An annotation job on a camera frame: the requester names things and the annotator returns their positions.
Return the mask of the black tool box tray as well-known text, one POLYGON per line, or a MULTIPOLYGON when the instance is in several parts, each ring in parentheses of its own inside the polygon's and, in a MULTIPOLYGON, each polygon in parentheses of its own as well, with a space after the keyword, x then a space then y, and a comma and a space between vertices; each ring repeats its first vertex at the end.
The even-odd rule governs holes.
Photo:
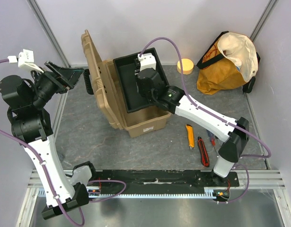
POLYGON ((135 70, 138 55, 139 53, 137 52, 113 60, 116 74, 120 81, 125 108, 128 113, 134 113, 141 109, 154 106, 154 104, 151 104, 137 92, 135 70))

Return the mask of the tan plastic tool box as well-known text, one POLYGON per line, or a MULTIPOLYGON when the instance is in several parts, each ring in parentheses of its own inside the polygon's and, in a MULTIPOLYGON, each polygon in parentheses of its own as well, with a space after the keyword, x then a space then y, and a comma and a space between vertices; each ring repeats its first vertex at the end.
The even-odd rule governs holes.
POLYGON ((163 129, 171 113, 156 106, 127 113, 113 61, 101 59, 88 30, 81 35, 81 42, 90 72, 91 89, 109 124, 115 129, 128 131, 132 138, 163 129))

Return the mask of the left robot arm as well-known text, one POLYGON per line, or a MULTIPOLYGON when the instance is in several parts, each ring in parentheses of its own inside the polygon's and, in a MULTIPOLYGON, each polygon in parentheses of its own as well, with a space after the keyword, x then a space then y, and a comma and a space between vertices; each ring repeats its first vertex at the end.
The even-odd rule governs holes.
POLYGON ((83 68, 64 68, 47 61, 47 70, 31 71, 32 80, 9 75, 0 81, 2 99, 8 104, 11 134, 1 134, 24 147, 42 182, 46 207, 42 217, 49 219, 89 203, 87 185, 98 180, 94 166, 88 161, 74 167, 68 178, 58 157, 51 118, 45 105, 55 94, 73 89, 83 68))

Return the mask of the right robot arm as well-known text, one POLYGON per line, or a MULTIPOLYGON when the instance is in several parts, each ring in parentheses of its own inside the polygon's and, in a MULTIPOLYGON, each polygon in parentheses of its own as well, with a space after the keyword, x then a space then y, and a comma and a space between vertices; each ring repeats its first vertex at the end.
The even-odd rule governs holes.
POLYGON ((226 183, 230 170, 238 162, 249 141, 246 134, 248 120, 243 117, 236 120, 206 107, 186 95, 184 90, 167 85, 152 68, 135 70, 135 80, 138 93, 150 104, 193 121, 223 142, 210 179, 216 186, 226 183))

